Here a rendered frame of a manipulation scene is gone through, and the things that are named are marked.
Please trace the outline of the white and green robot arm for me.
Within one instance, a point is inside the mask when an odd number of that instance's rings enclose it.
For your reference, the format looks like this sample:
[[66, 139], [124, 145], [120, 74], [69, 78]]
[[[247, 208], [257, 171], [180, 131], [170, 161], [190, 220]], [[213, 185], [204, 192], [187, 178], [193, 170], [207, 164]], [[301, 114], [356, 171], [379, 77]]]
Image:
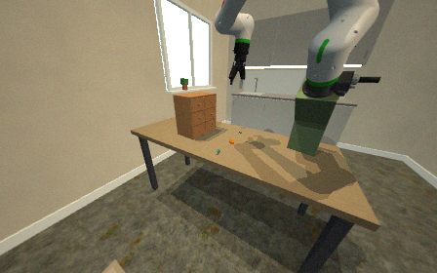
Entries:
[[[249, 53], [254, 19], [240, 14], [247, 0], [223, 0], [215, 17], [218, 33], [235, 36], [236, 55]], [[344, 97], [357, 83], [378, 83], [381, 77], [360, 77], [343, 71], [349, 53], [373, 25], [377, 0], [327, 0], [330, 23], [310, 42], [302, 91], [311, 98]], [[340, 75], [341, 74], [341, 75]]]

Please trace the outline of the orange chest of drawers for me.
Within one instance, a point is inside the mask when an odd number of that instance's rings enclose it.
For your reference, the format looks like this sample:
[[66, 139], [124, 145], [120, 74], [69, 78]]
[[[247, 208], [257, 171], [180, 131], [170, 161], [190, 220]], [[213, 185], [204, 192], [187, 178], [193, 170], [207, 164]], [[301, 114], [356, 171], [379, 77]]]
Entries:
[[216, 108], [216, 112], [217, 112], [217, 94], [199, 92], [199, 93], [173, 95], [178, 135], [194, 139], [193, 138], [193, 129], [192, 129], [192, 127], [194, 127], [194, 126], [192, 126], [192, 114], [191, 113], [194, 113], [197, 111], [191, 112], [191, 100], [190, 99], [204, 97], [204, 102], [205, 102], [205, 96], [210, 96], [210, 95], [216, 95], [216, 106], [213, 106], [213, 107]]

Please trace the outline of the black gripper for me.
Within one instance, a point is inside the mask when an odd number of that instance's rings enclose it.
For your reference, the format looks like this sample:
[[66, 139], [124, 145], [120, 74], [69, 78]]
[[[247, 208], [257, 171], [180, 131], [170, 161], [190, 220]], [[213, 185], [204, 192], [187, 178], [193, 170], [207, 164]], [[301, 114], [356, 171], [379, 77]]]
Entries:
[[[233, 90], [233, 86], [234, 86], [234, 78], [237, 74], [237, 72], [239, 71], [240, 73], [240, 84], [239, 84], [239, 89], [243, 89], [243, 83], [245, 80], [245, 65], [243, 64], [243, 62], [246, 61], [246, 57], [245, 55], [235, 55], [235, 61], [233, 62], [230, 74], [229, 74], [229, 79], [230, 79], [230, 84], [229, 84], [229, 90]], [[243, 68], [244, 67], [244, 68]]]

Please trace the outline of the brown wooden drawer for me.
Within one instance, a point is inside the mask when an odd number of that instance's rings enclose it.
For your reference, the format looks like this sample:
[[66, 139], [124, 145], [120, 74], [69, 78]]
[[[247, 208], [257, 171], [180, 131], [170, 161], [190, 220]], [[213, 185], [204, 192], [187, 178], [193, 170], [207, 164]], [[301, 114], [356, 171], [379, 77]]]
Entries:
[[216, 118], [216, 108], [212, 107], [212, 108], [205, 109], [205, 115], [206, 115], [206, 121]]
[[192, 127], [192, 129], [193, 129], [193, 138], [196, 138], [205, 133], [205, 123], [194, 126]]
[[205, 108], [216, 106], [216, 95], [205, 96]]
[[192, 97], [190, 100], [191, 112], [205, 109], [204, 97]]
[[216, 118], [206, 122], [206, 132], [216, 127]]
[[205, 122], [205, 110], [197, 111], [192, 114], [192, 126]]

